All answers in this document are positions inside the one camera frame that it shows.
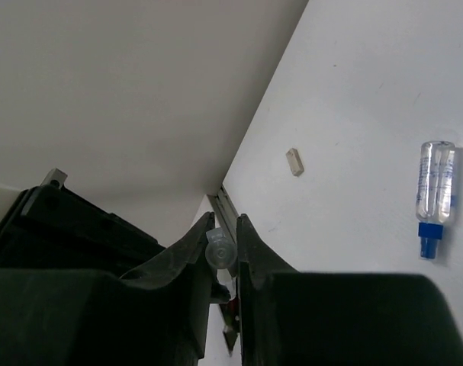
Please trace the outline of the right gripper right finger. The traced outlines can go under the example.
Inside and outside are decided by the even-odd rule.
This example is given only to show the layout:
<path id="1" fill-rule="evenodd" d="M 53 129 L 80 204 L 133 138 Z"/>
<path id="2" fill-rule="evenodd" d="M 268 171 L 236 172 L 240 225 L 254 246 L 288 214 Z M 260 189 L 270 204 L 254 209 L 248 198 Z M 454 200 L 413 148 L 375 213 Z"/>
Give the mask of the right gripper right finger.
<path id="1" fill-rule="evenodd" d="M 236 222 L 244 365 L 463 365 L 442 292 L 419 274 L 300 272 Z"/>

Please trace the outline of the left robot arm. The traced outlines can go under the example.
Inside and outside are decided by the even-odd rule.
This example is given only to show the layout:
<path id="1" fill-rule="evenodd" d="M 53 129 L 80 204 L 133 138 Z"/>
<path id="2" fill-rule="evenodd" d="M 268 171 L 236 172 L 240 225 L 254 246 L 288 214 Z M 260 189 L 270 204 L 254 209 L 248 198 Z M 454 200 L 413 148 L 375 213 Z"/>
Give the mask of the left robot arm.
<path id="1" fill-rule="evenodd" d="M 0 222 L 0 268 L 94 269 L 121 276 L 163 251 L 158 241 L 67 189 L 50 173 Z"/>

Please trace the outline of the black pen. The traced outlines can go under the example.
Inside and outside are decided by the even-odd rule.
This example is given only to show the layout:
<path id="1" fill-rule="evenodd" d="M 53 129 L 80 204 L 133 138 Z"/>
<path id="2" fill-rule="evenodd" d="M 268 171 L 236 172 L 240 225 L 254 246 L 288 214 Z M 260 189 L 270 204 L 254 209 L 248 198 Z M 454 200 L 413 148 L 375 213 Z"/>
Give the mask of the black pen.
<path id="1" fill-rule="evenodd" d="M 236 297 L 236 277 L 238 251 L 236 244 L 228 239 L 222 228 L 206 232 L 207 247 L 205 257 L 209 266 L 216 271 L 217 281 L 227 289 L 229 299 Z"/>

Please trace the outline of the aluminium rail frame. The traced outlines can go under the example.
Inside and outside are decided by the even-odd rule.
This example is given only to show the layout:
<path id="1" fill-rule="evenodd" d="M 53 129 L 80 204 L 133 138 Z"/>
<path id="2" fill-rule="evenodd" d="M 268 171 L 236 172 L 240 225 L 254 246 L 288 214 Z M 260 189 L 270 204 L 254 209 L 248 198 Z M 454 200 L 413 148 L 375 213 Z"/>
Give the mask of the aluminium rail frame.
<path id="1" fill-rule="evenodd" d="M 225 237 L 227 237 L 235 249 L 237 249 L 236 220 L 238 218 L 238 213 L 226 189 L 222 186 L 216 195 L 208 195 L 207 197 L 215 212 L 216 224 L 220 224 L 223 228 Z M 230 279 L 227 279 L 226 286 L 230 292 L 231 300 L 227 303 L 221 303 L 218 306 L 224 322 L 224 342 L 228 353 L 232 355 L 240 333 L 239 301 L 237 298 L 236 284 L 237 264 L 234 264 L 228 273 Z"/>

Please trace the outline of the clear glue bottle blue cap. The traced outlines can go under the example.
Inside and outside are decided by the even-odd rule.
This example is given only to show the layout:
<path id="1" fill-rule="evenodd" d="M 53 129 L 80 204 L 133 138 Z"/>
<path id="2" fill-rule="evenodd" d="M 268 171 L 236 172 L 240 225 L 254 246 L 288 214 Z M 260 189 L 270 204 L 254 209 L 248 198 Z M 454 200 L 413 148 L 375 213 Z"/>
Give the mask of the clear glue bottle blue cap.
<path id="1" fill-rule="evenodd" d="M 445 227 L 452 218 L 454 176 L 455 144 L 448 141 L 425 142 L 420 149 L 416 192 L 421 258 L 436 258 Z"/>

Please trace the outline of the white beige eraser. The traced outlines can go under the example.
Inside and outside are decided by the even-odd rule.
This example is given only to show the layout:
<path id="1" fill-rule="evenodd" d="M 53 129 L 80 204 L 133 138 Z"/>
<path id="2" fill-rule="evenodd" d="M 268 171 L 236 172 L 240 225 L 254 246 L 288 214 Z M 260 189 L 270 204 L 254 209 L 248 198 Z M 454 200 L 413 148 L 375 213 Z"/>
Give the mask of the white beige eraser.
<path id="1" fill-rule="evenodd" d="M 299 152 L 295 148 L 290 148 L 285 155 L 291 174 L 295 177 L 302 175 L 304 173 L 304 165 L 301 161 Z"/>

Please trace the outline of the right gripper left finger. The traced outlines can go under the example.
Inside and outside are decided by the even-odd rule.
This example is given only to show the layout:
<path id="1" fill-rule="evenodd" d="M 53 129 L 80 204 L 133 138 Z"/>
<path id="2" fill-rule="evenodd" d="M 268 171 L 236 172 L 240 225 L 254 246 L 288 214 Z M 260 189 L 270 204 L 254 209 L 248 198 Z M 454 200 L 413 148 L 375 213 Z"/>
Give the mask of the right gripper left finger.
<path id="1" fill-rule="evenodd" d="M 0 365 L 196 365 L 211 288 L 205 213 L 126 278 L 95 270 L 0 269 Z"/>

